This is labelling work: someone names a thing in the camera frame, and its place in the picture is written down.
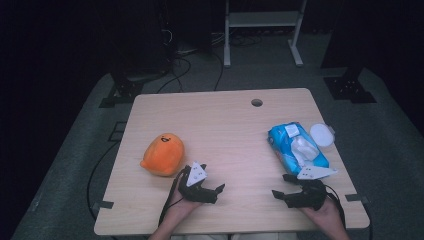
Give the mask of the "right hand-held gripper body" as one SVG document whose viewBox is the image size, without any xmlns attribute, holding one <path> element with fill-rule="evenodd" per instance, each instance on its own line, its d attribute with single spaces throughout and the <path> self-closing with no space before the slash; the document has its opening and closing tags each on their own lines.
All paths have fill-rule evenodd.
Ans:
<svg viewBox="0 0 424 240">
<path fill-rule="evenodd" d="M 288 195 L 289 208 L 312 207 L 319 210 L 324 203 L 327 195 L 324 184 L 321 179 L 337 173 L 336 169 L 305 166 L 295 175 L 300 180 L 302 191 Z"/>
</svg>

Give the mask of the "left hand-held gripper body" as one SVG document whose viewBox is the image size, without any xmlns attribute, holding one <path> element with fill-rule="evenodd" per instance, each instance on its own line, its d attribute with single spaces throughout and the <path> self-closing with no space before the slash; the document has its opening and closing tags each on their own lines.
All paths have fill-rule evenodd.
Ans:
<svg viewBox="0 0 424 240">
<path fill-rule="evenodd" d="M 206 178 L 205 169 L 202 169 L 199 163 L 194 162 L 191 166 L 187 165 L 182 170 L 178 190 L 188 201 L 215 204 L 218 194 L 212 189 L 202 187 Z"/>
</svg>

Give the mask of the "blue wet wipes pack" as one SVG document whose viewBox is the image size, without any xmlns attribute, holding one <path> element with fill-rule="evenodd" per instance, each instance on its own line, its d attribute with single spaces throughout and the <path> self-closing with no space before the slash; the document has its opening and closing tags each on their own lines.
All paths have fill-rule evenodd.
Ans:
<svg viewBox="0 0 424 240">
<path fill-rule="evenodd" d="M 319 150 L 319 155 L 313 161 L 307 161 L 305 166 L 329 167 L 329 161 L 303 126 L 298 122 L 291 122 L 274 126 L 268 131 L 268 143 L 289 174 L 297 175 L 303 168 L 291 151 L 291 143 L 296 136 L 303 136 Z"/>
</svg>

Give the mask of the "white wet wipe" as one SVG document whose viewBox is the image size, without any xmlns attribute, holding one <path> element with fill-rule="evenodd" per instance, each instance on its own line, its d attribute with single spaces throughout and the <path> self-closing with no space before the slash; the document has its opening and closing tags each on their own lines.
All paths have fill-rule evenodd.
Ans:
<svg viewBox="0 0 424 240">
<path fill-rule="evenodd" d="M 291 151 L 300 167 L 304 167 L 307 161 L 313 161 L 319 155 L 319 150 L 303 136 L 293 138 Z"/>
</svg>

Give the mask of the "orange plush toy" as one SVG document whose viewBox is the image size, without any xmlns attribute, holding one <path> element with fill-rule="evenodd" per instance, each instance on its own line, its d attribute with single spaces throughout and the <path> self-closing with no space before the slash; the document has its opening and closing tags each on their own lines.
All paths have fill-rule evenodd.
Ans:
<svg viewBox="0 0 424 240">
<path fill-rule="evenodd" d="M 179 169 L 184 154 L 182 140 L 175 134 L 164 133 L 148 146 L 140 166 L 154 175 L 171 176 Z"/>
</svg>

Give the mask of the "person's right hand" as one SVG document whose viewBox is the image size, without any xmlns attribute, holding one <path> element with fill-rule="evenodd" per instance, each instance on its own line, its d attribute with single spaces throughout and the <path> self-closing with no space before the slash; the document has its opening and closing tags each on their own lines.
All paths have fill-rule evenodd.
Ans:
<svg viewBox="0 0 424 240">
<path fill-rule="evenodd" d="M 337 229 L 344 229 L 339 210 L 330 198 L 324 200 L 319 210 L 313 208 L 300 208 L 320 230 L 323 232 L 331 232 Z"/>
</svg>

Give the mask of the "person's left hand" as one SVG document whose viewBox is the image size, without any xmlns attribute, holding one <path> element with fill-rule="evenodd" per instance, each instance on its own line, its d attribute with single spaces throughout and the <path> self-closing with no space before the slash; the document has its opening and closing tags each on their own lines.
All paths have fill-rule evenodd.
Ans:
<svg viewBox="0 0 424 240">
<path fill-rule="evenodd" d="M 170 205 L 167 207 L 161 227 L 166 227 L 173 232 L 180 223 L 200 206 L 200 202 L 188 201 L 176 190 L 171 197 Z"/>
</svg>

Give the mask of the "white round plastic lid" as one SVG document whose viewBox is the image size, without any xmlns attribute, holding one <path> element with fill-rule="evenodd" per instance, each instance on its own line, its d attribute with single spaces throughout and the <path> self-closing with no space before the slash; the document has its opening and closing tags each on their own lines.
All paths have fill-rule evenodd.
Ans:
<svg viewBox="0 0 424 240">
<path fill-rule="evenodd" d="M 314 124 L 311 127 L 310 136 L 319 147 L 329 147 L 335 141 L 331 128 L 322 123 Z"/>
</svg>

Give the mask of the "black stand base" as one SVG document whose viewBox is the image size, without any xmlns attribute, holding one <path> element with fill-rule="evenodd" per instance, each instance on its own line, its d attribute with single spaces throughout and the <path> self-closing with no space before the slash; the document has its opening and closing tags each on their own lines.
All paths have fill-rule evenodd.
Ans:
<svg viewBox="0 0 424 240">
<path fill-rule="evenodd" d="M 99 107 L 113 108 L 117 104 L 133 103 L 145 84 L 158 80 L 167 73 L 168 70 L 163 69 L 127 68 L 115 65 L 110 72 L 113 86 Z"/>
<path fill-rule="evenodd" d="M 324 82 L 335 100 L 349 100 L 354 104 L 375 103 L 373 95 L 359 81 L 361 65 L 350 66 L 341 76 L 325 77 Z"/>
</svg>

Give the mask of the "white metal stand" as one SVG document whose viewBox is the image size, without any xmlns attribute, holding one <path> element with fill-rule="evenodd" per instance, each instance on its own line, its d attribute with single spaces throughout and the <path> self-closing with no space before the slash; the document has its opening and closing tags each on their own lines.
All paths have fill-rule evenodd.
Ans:
<svg viewBox="0 0 424 240">
<path fill-rule="evenodd" d="M 301 26 L 308 0 L 301 0 L 298 10 L 279 12 L 231 12 L 229 0 L 225 5 L 223 65 L 231 66 L 230 30 L 232 28 L 293 27 L 294 33 L 287 41 L 294 63 L 304 65 L 297 48 Z"/>
</svg>

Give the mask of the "grey table bracket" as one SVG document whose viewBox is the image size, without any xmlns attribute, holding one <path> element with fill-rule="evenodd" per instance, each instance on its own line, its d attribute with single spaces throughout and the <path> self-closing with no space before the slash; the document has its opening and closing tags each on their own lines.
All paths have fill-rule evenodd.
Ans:
<svg viewBox="0 0 424 240">
<path fill-rule="evenodd" d="M 346 200 L 348 202 L 359 201 L 362 204 L 368 204 L 369 203 L 367 197 L 360 195 L 360 194 L 347 194 L 347 195 L 345 195 L 345 197 L 346 197 Z"/>
<path fill-rule="evenodd" d="M 101 208 L 112 209 L 114 203 L 110 201 L 94 202 L 91 206 L 92 210 L 99 211 Z"/>
</svg>

